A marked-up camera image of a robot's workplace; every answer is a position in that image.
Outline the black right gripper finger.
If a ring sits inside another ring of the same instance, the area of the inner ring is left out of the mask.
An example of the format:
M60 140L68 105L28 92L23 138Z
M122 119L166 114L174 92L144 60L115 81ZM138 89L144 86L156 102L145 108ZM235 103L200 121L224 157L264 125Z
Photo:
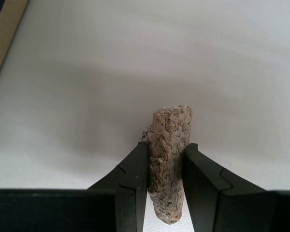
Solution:
M0 189L0 232L141 232L148 155L140 142L88 189Z
M189 144L183 186L196 232L290 232L290 191L264 190Z

